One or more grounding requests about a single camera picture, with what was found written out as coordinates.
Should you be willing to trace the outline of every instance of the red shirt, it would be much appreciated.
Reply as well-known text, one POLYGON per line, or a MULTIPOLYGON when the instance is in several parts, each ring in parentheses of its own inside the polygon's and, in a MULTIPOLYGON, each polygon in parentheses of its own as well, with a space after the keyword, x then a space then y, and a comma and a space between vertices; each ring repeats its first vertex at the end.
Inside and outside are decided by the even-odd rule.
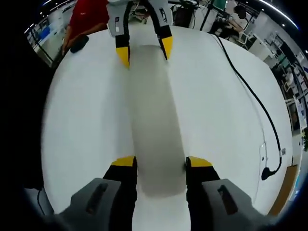
POLYGON ((109 20, 107 3, 107 0, 78 0, 69 23, 72 28, 69 39, 73 39, 99 23, 107 24, 109 20))

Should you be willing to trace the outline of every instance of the white table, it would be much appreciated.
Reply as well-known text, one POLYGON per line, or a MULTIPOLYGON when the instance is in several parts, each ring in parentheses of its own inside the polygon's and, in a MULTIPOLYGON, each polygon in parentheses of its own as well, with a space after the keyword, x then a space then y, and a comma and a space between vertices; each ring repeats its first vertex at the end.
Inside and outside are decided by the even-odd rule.
MULTIPOLYGON (((171 30, 174 48, 169 61, 153 46, 158 46, 153 27, 137 25, 130 28, 130 70, 117 57, 108 31, 90 35, 83 50, 69 52, 59 65, 48 96, 42 137, 44 183, 55 212, 66 208, 71 195, 93 178, 102 177, 116 158, 141 155, 140 150, 150 153, 159 147, 164 153, 175 146, 179 155, 183 152, 212 162, 222 179, 229 178, 251 196, 256 209, 264 214, 270 210, 292 157, 290 120, 274 76, 253 54, 223 41, 234 65, 267 108, 282 148, 286 148, 279 172, 261 181, 264 140, 268 167, 274 170, 279 163, 266 115, 211 35, 181 27, 171 30), (154 124, 159 118, 164 126, 154 124), (153 135, 158 143, 145 141, 142 129, 147 131, 144 136, 153 135)), ((143 157, 158 167, 164 165, 162 158, 168 159, 160 153, 143 157)), ((143 225, 147 230, 157 229, 158 224, 162 230, 189 230, 185 192, 156 199, 142 194, 140 186, 138 192, 134 230, 145 230, 143 225)))

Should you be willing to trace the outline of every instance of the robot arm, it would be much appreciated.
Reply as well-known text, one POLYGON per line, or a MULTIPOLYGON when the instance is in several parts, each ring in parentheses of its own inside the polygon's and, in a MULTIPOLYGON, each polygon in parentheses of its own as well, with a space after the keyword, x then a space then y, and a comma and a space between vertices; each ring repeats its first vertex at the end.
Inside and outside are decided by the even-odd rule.
MULTIPOLYGON (((173 38, 170 31, 171 11, 167 0, 141 0, 147 8, 153 21, 154 30, 166 59, 170 58, 173 38)), ((109 0, 107 10, 109 14, 108 27, 115 38, 116 52, 123 64, 129 68, 130 47, 128 18, 133 5, 132 0, 109 0)))

